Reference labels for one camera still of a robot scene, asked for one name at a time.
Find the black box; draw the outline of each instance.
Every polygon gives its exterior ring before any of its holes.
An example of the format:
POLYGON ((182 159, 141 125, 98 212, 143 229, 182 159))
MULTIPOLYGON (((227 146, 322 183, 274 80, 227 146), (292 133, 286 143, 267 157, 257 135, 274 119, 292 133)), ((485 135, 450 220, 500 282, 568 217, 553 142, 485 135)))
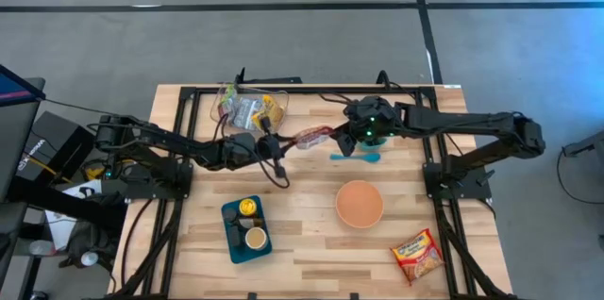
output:
MULTIPOLYGON (((34 123, 24 151, 62 176, 71 178, 92 151, 94 135, 80 125, 45 111, 34 123)), ((19 161, 16 175, 49 186, 52 173, 26 155, 19 161)))

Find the teal tray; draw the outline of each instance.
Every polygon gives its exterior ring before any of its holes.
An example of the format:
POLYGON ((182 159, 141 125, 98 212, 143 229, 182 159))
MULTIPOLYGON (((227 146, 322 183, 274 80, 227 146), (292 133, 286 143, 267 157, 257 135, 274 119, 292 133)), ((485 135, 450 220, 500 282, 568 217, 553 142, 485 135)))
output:
POLYGON ((235 211, 237 211, 237 213, 239 213, 239 203, 246 198, 251 198, 252 200, 254 200, 256 202, 256 205, 258 206, 258 209, 257 209, 258 216, 259 216, 259 218, 261 218, 263 220, 263 224, 260 228, 264 229, 264 232, 266 233, 266 239, 268 240, 268 242, 266 243, 266 247, 264 247, 262 250, 260 250, 260 251, 254 250, 245 244, 245 238, 244 238, 245 233, 241 232, 242 233, 242 242, 243 242, 242 245, 239 247, 233 247, 230 244, 230 242, 228 241, 228 235, 227 235, 228 228, 232 225, 228 224, 225 221, 225 219, 223 218, 223 224, 225 225, 226 240, 228 243, 228 253, 230 254, 230 260, 233 263, 246 262, 253 258, 259 258, 259 257, 265 256, 267 254, 270 254, 273 251, 273 245, 271 244, 271 236, 268 234, 268 228, 266 227, 266 220, 264 219, 264 212, 262 211, 262 202, 260 201, 260 198, 257 195, 244 197, 243 199, 224 204, 222 206, 222 208, 220 209, 221 214, 224 214, 225 209, 228 209, 228 208, 235 209, 235 211))

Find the orange bowl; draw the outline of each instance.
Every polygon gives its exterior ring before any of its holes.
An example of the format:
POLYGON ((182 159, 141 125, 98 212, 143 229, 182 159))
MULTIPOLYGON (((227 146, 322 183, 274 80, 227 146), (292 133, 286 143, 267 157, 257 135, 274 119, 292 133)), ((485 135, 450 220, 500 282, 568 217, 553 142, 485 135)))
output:
POLYGON ((381 219, 384 201, 371 183, 355 180, 344 184, 338 191, 336 210, 347 225, 369 228, 381 219))

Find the teal spoon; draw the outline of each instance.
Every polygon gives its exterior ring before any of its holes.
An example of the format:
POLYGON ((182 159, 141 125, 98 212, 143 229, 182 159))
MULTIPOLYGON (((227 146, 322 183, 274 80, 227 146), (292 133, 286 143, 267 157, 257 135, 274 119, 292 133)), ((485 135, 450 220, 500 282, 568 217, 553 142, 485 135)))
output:
POLYGON ((353 157, 346 157, 343 155, 339 155, 339 154, 331 154, 331 156, 329 157, 333 160, 338 160, 338 159, 362 159, 365 162, 369 162, 369 163, 376 163, 381 159, 381 155, 379 153, 369 153, 369 154, 365 154, 365 155, 356 155, 353 157))

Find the wooden tabletop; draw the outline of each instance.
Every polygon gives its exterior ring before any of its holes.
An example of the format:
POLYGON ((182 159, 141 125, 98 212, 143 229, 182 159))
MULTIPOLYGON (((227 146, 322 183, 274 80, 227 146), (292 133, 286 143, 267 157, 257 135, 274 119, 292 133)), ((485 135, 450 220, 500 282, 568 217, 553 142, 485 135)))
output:
MULTIPOLYGON (((151 122, 172 130, 180 87, 158 86, 151 122)), ((435 86, 435 89, 440 111, 466 112, 459 87, 435 86)), ((361 98, 361 95, 348 96, 361 98)), ((391 103, 413 103, 404 94, 382 97, 391 103)), ((210 118, 213 98, 214 95, 203 95, 201 99, 196 140, 210 140, 216 127, 210 118)), ((187 128, 190 110, 187 106, 183 129, 187 128)), ((315 125, 340 125, 346 121, 342 110, 342 105, 327 103, 317 95, 292 94, 279 134, 289 136, 315 125)), ((476 146, 472 136, 453 138, 464 152, 476 146)), ((449 152, 454 153, 455 147, 450 142, 447 145, 449 152)), ((292 181, 287 190, 273 186, 258 165, 214 173, 195 167, 191 195, 184 202, 178 231, 170 298, 245 298, 248 292, 257 292, 260 299, 347 298, 351 292, 358 292, 361 298, 448 298, 444 268, 410 286, 389 250, 424 228, 430 228, 440 246, 434 207, 426 197, 421 173, 425 162, 422 142, 389 139, 380 149, 381 161, 374 164, 329 159, 330 154, 338 152, 334 141, 311 150, 289 151, 282 160, 292 181), (369 229, 345 225, 335 211, 337 191, 345 182, 355 179, 374 184, 384 199, 384 215, 369 229), (229 259, 220 208, 224 203, 253 194, 261 199, 273 253, 236 265, 229 259)), ((117 280, 126 234, 143 203, 137 201, 128 208, 113 270, 117 280)), ((134 229, 126 262, 128 275, 147 253, 157 203, 149 206, 134 229)), ((493 214, 475 200, 461 200, 460 206, 470 252, 500 289, 511 292, 493 214)), ((460 292, 465 292, 455 253, 454 259, 460 292)), ((163 256, 159 257, 155 291, 159 290, 163 261, 163 256)))

